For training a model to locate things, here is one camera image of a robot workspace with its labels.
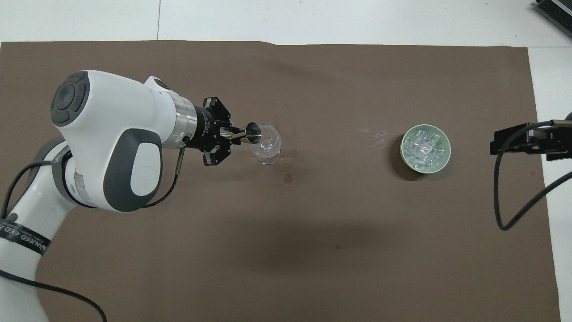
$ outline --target gray joint cap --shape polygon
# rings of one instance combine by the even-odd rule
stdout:
[[[66,78],[55,91],[51,100],[50,115],[55,126],[73,122],[84,109],[89,94],[89,78],[86,71]]]

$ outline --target stain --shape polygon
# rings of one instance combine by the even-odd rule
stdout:
[[[294,181],[294,176],[291,173],[284,175],[284,183],[292,183]]]
[[[386,147],[387,145],[387,140],[384,138],[384,136],[387,134],[387,131],[382,131],[380,133],[376,133],[376,135],[374,135],[374,143],[367,148],[366,152],[374,152],[377,150],[381,150],[382,148]]]

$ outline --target black bracket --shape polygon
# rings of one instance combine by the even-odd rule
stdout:
[[[241,139],[254,143],[260,136],[260,128],[250,122],[244,130],[232,126],[231,113],[218,97],[207,97],[202,102],[203,108],[195,106],[197,111],[197,131],[190,139],[183,138],[186,147],[203,152],[202,161],[206,166],[216,166],[231,154],[232,145],[240,145]]]
[[[490,143],[490,154],[497,155],[503,143],[519,129],[532,123],[524,123],[495,132]],[[527,154],[546,154],[546,160],[572,158],[572,129],[542,128],[532,129],[516,138],[506,152],[524,152]]]

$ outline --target bowl of ice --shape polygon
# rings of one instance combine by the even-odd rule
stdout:
[[[419,124],[409,129],[400,146],[401,158],[414,171],[431,174],[444,168],[451,158],[449,138],[438,127]]]

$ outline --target bowl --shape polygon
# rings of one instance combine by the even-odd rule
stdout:
[[[406,138],[408,137],[414,138],[415,135],[420,130],[425,131],[426,133],[428,133],[429,136],[431,136],[431,134],[434,133],[440,136],[440,139],[434,146],[434,149],[436,151],[441,152],[442,155],[440,155],[437,158],[437,161],[434,161],[430,165],[426,166],[423,166],[423,162],[419,158],[415,157],[406,158],[406,156],[404,155],[404,153],[407,153],[408,155],[412,153],[412,149],[415,147],[412,143],[406,143]],[[442,168],[445,168],[447,163],[449,163],[449,159],[451,158],[451,143],[449,142],[449,138],[447,137],[447,135],[443,131],[441,131],[440,128],[429,124],[419,124],[410,128],[405,133],[405,135],[401,139],[401,144],[399,146],[399,153],[401,154],[401,159],[403,160],[403,162],[405,162],[405,164],[410,169],[422,174],[432,174],[437,171],[440,171]]]

